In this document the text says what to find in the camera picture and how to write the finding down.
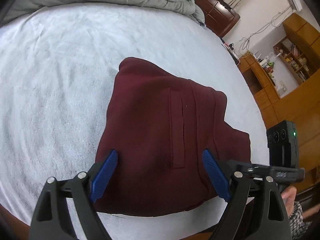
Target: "wooden headboard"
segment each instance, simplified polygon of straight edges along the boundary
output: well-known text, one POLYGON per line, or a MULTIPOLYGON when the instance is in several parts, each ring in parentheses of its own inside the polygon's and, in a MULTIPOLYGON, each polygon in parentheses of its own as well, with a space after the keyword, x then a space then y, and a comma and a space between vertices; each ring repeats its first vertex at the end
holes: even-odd
POLYGON ((223 0, 195 0, 205 16, 205 24, 222 38, 238 22, 240 16, 223 0))

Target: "bed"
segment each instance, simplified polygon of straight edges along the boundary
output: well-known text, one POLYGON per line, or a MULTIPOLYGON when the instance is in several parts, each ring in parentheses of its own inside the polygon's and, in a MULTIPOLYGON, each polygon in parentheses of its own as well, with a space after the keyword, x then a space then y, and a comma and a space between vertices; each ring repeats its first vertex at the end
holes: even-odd
MULTIPOLYGON (((101 0, 38 8, 23 1, 32 10, 14 4, 0 28, 0 203, 14 216, 30 224, 48 177, 71 178, 94 163, 114 78, 126 57, 223 91, 225 121, 249 133, 251 161, 268 165, 258 106, 220 38, 199 22, 201 12, 101 0)), ((222 36, 225 28, 219 30, 222 36)), ((68 204, 77 236, 85 239, 68 204)), ((112 239, 173 240, 216 224, 225 206, 215 197, 162 217, 99 216, 112 239)))

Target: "garment pocket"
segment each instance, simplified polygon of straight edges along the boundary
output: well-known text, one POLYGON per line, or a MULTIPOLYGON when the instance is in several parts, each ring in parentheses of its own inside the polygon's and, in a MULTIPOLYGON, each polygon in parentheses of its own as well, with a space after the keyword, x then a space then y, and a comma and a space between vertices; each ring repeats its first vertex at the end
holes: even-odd
POLYGON ((171 168, 185 166, 184 120, 180 92, 169 90, 171 168))

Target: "cable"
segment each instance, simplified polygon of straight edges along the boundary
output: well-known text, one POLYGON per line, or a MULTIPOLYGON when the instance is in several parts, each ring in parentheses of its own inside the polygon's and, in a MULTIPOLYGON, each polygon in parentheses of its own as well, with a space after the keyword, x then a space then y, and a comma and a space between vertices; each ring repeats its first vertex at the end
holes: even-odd
POLYGON ((252 36, 254 36, 254 35, 256 35, 256 34, 259 34, 259 33, 262 33, 263 31, 265 31, 270 25, 272 25, 273 27, 278 27, 278 26, 280 26, 281 25, 281 23, 284 21, 284 19, 286 19, 286 17, 288 16, 288 14, 290 13, 288 13, 288 14, 286 14, 286 16, 284 17, 284 19, 281 21, 281 23, 279 24, 279 25, 273 25, 273 23, 277 20, 277 19, 279 19, 279 17, 281 17, 281 15, 283 15, 289 8, 292 8, 291 6, 288 6, 284 11, 282 11, 282 12, 278 12, 275 16, 273 16, 273 18, 271 19, 271 21, 270 22, 268 22, 267 24, 265 24, 262 28, 260 28, 257 32, 255 32, 255 33, 252 33, 248 38, 242 38, 241 40, 239 40, 239 42, 240 41, 242 41, 243 39, 245 39, 242 43, 241 43, 241 45, 240 45, 240 47, 239 47, 239 55, 241 55, 241 51, 243 51, 243 50, 249 50, 249 47, 250 47, 250 39, 252 38, 252 36))

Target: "silver screw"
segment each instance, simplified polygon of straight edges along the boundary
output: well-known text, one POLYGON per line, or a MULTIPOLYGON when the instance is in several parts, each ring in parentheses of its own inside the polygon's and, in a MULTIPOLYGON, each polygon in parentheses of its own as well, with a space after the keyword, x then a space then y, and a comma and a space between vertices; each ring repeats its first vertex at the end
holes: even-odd
POLYGON ((53 183, 55 181, 55 178, 54 177, 50 177, 49 179, 47 179, 47 182, 49 184, 53 183))
POLYGON ((239 171, 236 171, 235 173, 234 173, 234 175, 237 177, 237 178, 242 178, 242 173, 241 172, 239 172, 239 171))
POLYGON ((87 173, 85 173, 84 171, 82 171, 82 172, 80 172, 79 174, 78 174, 78 178, 79 179, 83 179, 83 178, 85 178, 87 176, 87 173))
POLYGON ((266 176, 266 181, 267 182, 273 182, 273 178, 271 176, 266 176))

